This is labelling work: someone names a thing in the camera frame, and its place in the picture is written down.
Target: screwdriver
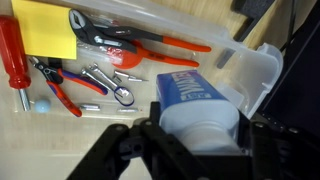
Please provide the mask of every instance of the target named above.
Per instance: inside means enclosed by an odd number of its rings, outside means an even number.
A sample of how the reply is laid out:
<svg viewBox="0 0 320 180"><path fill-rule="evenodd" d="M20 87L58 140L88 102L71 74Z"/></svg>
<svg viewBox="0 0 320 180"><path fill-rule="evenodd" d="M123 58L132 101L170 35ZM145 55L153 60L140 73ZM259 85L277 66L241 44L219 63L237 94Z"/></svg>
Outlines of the screwdriver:
<svg viewBox="0 0 320 180"><path fill-rule="evenodd" d="M24 111L30 110L25 89L31 79L27 75L28 65L23 48L18 20L7 15L0 15L0 54L4 68L9 75L9 85L19 90Z"/></svg>

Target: wooden table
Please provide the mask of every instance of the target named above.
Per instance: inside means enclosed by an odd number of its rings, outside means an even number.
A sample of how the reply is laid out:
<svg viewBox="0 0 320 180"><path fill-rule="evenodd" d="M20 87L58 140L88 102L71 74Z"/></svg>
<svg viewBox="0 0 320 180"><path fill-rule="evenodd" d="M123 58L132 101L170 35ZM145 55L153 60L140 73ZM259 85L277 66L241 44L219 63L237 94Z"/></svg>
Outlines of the wooden table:
<svg viewBox="0 0 320 180"><path fill-rule="evenodd" d="M231 11L232 0L152 1L224 26L231 35L246 20L243 15ZM296 28L303 23L315 1L299 1ZM263 42L280 48L287 37L290 3L290 0L277 0L244 43L253 49ZM12 14L10 0L0 0L0 4L0 14ZM18 96L15 90L8 87L8 76L2 65L0 72L0 179L65 178L113 122L14 112L15 106L20 105ZM139 160L132 164L124 179L150 179Z"/></svg>

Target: red screwdriver handle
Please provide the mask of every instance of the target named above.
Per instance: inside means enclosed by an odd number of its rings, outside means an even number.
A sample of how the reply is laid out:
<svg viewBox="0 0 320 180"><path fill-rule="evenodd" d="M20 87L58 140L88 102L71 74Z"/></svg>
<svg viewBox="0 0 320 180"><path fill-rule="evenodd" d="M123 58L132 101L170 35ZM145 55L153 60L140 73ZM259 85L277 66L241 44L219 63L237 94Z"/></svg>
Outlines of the red screwdriver handle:
<svg viewBox="0 0 320 180"><path fill-rule="evenodd" d="M27 75L26 55L19 23L14 17L0 15L0 54L4 68L10 76L10 87L15 89L29 87L31 80Z"/></svg>

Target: plastic container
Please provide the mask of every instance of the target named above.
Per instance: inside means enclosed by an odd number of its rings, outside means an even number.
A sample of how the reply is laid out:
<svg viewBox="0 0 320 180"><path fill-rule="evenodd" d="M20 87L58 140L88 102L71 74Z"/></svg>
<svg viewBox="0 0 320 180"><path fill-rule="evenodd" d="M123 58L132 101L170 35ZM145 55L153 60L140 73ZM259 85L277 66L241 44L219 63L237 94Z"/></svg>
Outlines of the plastic container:
<svg viewBox="0 0 320 180"><path fill-rule="evenodd" d="M240 154L237 108L196 71L160 74L160 126L193 154Z"/></svg>
<svg viewBox="0 0 320 180"><path fill-rule="evenodd" d="M88 11L87 7L93 8L94 11L87 13L106 15L116 19L120 25L131 25L158 34L211 46L213 49L211 53L195 53L159 43L146 42L147 47L153 47L158 52L163 50L169 55L171 53L182 58L192 57L198 61L200 63L198 72L249 119L266 94L270 92L282 70L282 55L277 48L264 44L257 51L248 49L243 44L232 40L228 30L224 27L173 11L148 0L64 1L76 4L77 9L83 9L84 12ZM226 52L230 51L234 53L230 54L226 65L218 68L217 65L225 58ZM143 112L148 112L150 102L156 100L155 76L157 74L190 69L192 68L143 60L139 66L129 70L136 76L149 79L148 83L130 85L132 88L130 90L136 97L136 105L143 107ZM104 115L96 114L95 116L103 117Z"/></svg>

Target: yellow sticky note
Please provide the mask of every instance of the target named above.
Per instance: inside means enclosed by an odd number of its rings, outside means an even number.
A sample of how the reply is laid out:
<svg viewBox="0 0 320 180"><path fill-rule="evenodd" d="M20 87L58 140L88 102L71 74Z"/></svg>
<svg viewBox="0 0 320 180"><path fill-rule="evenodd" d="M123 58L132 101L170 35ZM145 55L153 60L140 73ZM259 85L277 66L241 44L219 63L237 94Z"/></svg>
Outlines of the yellow sticky note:
<svg viewBox="0 0 320 180"><path fill-rule="evenodd" d="M70 8L12 0L26 54L63 59L77 58L76 36L69 23Z"/></svg>

